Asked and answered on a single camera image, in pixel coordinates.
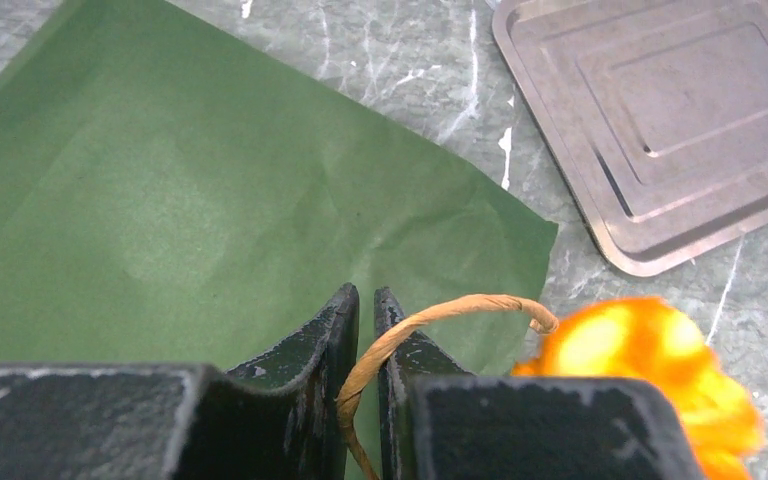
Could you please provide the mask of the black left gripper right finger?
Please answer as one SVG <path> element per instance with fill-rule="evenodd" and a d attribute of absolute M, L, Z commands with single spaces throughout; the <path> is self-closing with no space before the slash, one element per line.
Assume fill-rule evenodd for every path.
<path fill-rule="evenodd" d="M 677 415 L 623 378 L 477 376 L 419 329 L 375 363 L 386 479 L 699 479 Z"/>

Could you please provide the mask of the green paper bag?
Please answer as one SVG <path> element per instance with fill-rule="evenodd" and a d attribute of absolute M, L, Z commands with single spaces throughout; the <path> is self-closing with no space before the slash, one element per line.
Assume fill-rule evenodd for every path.
<path fill-rule="evenodd" d="M 227 371 L 357 289 L 540 295 L 558 227 L 168 1 L 0 1 L 0 365 Z"/>

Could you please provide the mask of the metal baking tray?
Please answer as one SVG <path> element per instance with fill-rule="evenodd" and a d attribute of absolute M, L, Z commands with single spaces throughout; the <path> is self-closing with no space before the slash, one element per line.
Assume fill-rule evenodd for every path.
<path fill-rule="evenodd" d="M 492 32 L 616 268 L 768 224 L 768 1 L 503 1 Z"/>

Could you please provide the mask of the braided orange fake bread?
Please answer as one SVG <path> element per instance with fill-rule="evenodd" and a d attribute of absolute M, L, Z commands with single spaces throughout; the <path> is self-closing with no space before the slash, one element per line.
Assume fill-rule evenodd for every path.
<path fill-rule="evenodd" d="M 513 376 L 627 377 L 669 400 L 703 473 L 748 479 L 747 457 L 764 445 L 764 422 L 747 388 L 727 375 L 697 324 L 658 297 L 587 306 L 517 363 Z"/>

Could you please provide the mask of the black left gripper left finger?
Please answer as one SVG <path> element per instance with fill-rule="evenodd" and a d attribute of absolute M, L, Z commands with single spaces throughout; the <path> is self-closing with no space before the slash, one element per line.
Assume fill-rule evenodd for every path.
<path fill-rule="evenodd" d="M 359 310 L 344 284 L 227 371 L 1 364 L 0 479 L 340 479 L 335 398 L 355 362 Z"/>

